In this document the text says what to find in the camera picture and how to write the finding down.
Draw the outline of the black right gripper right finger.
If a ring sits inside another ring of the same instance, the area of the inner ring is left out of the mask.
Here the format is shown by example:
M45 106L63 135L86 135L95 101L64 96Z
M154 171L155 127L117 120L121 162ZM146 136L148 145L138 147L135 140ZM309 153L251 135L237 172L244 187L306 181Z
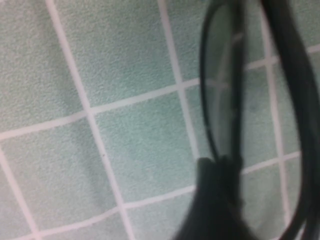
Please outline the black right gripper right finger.
M231 240L252 240L253 236L242 216L241 165L228 156L221 157L222 183L229 214Z

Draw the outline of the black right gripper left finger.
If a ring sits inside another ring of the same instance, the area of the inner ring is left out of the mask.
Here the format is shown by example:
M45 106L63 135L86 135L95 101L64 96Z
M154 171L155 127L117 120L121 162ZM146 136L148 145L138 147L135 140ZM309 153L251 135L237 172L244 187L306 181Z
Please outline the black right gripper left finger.
M221 182L219 164L207 157L198 159L195 193L175 240L215 240L218 237Z

